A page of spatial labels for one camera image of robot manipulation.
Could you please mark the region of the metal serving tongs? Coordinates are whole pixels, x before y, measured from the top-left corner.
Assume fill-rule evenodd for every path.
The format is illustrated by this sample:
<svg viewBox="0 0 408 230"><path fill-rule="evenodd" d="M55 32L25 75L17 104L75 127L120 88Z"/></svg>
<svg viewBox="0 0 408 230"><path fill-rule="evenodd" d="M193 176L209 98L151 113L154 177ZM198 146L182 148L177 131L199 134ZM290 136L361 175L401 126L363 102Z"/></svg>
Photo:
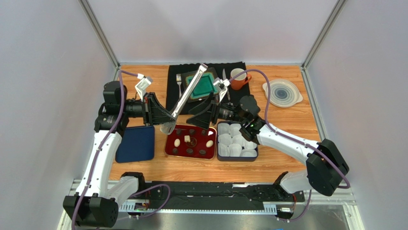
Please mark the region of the metal serving tongs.
<svg viewBox="0 0 408 230"><path fill-rule="evenodd" d="M178 101L175 104L174 108L170 112L171 118L173 118L173 120L170 121L170 122L166 122L166 123L161 125L160 130L161 130L162 133L164 133L166 135L170 135L173 132L173 130L175 129L175 126L176 126L178 116L180 115L180 113L181 113L183 107L185 106L185 104L187 103L190 95L194 91L196 85L198 84L199 80L201 79L202 75L206 72L207 69L208 69L208 66L205 65L205 64L201 64L199 66L199 68L196 71L193 79L191 80L191 82L189 83L189 85L187 86L185 91L182 93L181 97L178 99Z"/></svg>

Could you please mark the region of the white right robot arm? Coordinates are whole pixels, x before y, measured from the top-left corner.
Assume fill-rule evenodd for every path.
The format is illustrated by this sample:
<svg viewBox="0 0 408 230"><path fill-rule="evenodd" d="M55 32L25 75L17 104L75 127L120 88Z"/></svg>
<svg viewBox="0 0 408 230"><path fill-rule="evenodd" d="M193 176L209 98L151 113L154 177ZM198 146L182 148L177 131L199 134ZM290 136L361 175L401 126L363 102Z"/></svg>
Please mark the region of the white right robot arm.
<svg viewBox="0 0 408 230"><path fill-rule="evenodd" d="M349 167L333 141L312 141L280 130L262 119L260 110L253 95L242 97L237 105L218 103L215 96L209 95L189 110L187 123L208 129L218 119L236 122L241 125L239 131L245 140L279 150L305 165L305 170L283 172L275 180L274 195L281 200L311 189L332 196L341 188Z"/></svg>

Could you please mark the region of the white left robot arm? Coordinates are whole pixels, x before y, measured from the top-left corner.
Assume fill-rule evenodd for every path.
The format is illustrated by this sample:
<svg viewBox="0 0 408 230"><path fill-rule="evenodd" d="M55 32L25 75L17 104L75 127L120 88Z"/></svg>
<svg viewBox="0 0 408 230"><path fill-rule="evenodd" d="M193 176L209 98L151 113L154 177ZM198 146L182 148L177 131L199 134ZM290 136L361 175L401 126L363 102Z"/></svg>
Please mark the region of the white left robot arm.
<svg viewBox="0 0 408 230"><path fill-rule="evenodd" d="M108 188L108 181L129 118L141 117L147 126L174 121L155 93L146 91L149 85L140 81L135 86L138 100L127 99L127 88L120 81L104 85L104 102L95 120L90 160L75 194L66 196L63 201L63 208L72 220L72 229L113 227L119 207L127 199L147 191L145 178L139 172L124 173L112 188Z"/></svg>

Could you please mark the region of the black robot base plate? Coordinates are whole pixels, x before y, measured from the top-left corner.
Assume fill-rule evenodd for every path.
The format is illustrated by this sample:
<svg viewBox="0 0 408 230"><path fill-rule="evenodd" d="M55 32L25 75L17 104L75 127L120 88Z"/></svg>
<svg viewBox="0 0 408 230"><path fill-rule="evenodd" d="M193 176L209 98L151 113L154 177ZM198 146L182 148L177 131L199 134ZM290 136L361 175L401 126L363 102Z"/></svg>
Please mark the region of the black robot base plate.
<svg viewBox="0 0 408 230"><path fill-rule="evenodd" d="M145 187L151 190L128 199L120 210L263 211L268 203L291 207L306 200L303 192L279 195L273 184L153 181Z"/></svg>

